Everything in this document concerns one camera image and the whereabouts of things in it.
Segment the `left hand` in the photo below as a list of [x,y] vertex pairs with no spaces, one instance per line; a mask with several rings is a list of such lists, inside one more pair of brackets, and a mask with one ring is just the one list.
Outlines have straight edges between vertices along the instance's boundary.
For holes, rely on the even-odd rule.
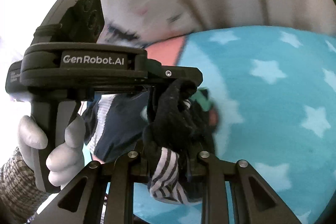
[[[83,145],[85,123],[80,115],[65,129],[65,142],[52,150],[46,159],[49,182],[63,189],[84,167]],[[34,169],[32,149],[47,147],[47,136],[29,116],[23,116],[18,127],[18,147],[23,161]]]

